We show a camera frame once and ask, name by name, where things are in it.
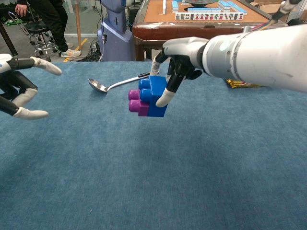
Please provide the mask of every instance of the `person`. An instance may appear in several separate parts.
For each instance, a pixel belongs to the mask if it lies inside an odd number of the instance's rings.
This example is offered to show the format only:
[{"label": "person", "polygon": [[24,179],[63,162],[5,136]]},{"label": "person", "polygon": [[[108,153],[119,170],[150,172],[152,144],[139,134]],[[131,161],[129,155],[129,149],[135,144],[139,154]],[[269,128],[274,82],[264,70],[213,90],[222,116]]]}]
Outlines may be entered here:
[{"label": "person", "polygon": [[72,44],[66,43],[64,32],[67,24],[67,13],[62,0],[17,0],[15,11],[21,17],[27,13],[27,2],[37,12],[52,33],[53,39],[61,51],[62,58],[75,58],[81,55],[80,50],[71,50]]}]

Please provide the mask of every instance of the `black chair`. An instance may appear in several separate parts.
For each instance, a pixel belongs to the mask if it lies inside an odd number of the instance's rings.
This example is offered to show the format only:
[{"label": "black chair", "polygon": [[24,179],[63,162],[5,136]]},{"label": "black chair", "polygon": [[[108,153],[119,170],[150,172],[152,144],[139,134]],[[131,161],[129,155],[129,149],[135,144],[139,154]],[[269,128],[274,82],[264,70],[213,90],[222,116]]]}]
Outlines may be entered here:
[{"label": "black chair", "polygon": [[51,61],[48,51],[52,50],[53,53],[58,53],[59,56],[60,51],[57,48],[53,37],[48,33],[49,29],[45,23],[42,20],[35,20],[31,8],[28,7],[28,9],[33,21],[26,24],[18,23],[18,20],[22,18],[18,17],[16,13],[9,11],[8,15],[21,28],[23,33],[26,36],[29,36],[30,44],[35,48],[35,57],[40,58],[45,53],[47,56],[46,60]]}]

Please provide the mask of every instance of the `black pants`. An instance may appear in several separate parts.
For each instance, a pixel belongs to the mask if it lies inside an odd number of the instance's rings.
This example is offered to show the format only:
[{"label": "black pants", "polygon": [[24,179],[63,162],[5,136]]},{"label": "black pants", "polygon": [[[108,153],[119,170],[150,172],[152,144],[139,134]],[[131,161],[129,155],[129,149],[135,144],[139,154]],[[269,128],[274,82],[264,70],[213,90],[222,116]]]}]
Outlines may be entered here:
[{"label": "black pants", "polygon": [[28,3],[49,28],[60,51],[67,51],[64,32],[68,17],[62,0],[28,0]]}]

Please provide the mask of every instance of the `purple building block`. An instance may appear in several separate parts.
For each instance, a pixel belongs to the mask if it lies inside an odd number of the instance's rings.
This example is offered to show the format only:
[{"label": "purple building block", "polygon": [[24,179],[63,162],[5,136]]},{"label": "purple building block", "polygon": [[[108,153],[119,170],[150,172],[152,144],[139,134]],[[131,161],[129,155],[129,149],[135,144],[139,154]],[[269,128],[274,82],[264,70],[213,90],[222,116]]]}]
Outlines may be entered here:
[{"label": "purple building block", "polygon": [[128,93],[129,110],[138,112],[139,116],[163,117],[167,106],[159,108],[155,106],[166,87],[165,77],[149,76],[149,79],[139,81],[138,90],[130,90]]}]

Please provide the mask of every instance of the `white robot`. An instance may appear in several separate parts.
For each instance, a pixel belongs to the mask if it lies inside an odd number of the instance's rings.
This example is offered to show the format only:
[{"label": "white robot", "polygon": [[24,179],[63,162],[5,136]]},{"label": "white robot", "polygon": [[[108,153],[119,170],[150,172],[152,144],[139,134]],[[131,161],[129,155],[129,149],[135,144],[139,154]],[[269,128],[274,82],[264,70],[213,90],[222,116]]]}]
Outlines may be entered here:
[{"label": "white robot", "polygon": [[184,79],[203,70],[209,76],[307,92],[307,24],[221,35],[172,39],[153,59],[151,75],[170,59],[167,87],[156,106],[164,107]]},{"label": "white robot", "polygon": [[9,54],[0,54],[0,89],[3,91],[0,94],[1,111],[27,120],[48,116],[46,111],[31,111],[23,107],[36,95],[37,86],[16,70],[31,67],[42,68],[55,75],[62,74],[58,67],[40,58],[13,59]]}]

